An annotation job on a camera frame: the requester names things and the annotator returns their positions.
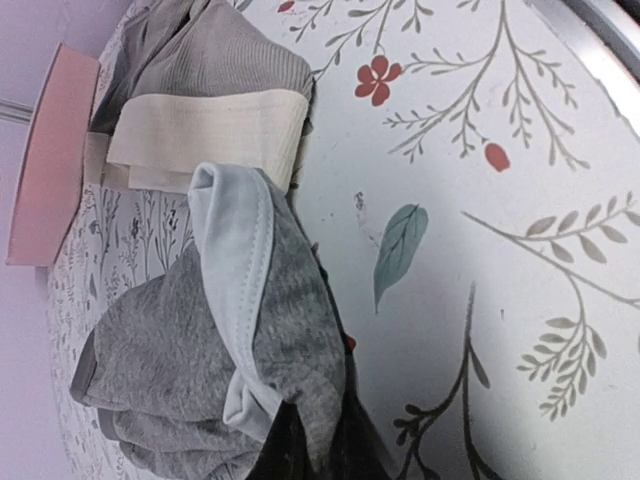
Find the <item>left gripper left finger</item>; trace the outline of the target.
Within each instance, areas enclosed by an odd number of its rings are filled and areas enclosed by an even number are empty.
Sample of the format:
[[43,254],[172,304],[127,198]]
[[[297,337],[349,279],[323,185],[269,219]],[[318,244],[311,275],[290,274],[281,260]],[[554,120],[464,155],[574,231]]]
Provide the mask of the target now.
[[307,442],[298,409],[282,402],[254,465],[254,480],[312,479]]

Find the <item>grey boxer briefs white trim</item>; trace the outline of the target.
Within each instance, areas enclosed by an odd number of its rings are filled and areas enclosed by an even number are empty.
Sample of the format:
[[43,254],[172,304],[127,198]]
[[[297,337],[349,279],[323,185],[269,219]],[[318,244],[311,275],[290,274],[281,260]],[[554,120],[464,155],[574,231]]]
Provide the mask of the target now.
[[316,479],[329,477],[345,348],[312,248],[260,170],[204,163],[188,192],[194,239],[117,298],[70,392],[136,466],[166,479],[244,479],[283,404]]

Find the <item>taupe underwear cream waistband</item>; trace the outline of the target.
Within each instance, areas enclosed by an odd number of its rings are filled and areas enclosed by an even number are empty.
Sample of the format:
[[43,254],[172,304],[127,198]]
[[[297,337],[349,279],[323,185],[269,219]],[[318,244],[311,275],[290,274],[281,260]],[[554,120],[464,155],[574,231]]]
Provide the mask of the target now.
[[204,162],[293,176],[313,94],[299,55],[226,1],[155,1],[127,19],[85,147],[88,180],[183,193]]

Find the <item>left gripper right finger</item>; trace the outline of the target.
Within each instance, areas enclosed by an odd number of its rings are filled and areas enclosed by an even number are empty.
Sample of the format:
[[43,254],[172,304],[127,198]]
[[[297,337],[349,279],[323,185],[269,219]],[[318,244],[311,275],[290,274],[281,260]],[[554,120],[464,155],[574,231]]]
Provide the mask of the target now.
[[356,388],[349,385],[334,435],[334,478],[390,480],[387,456],[384,442],[362,406]]

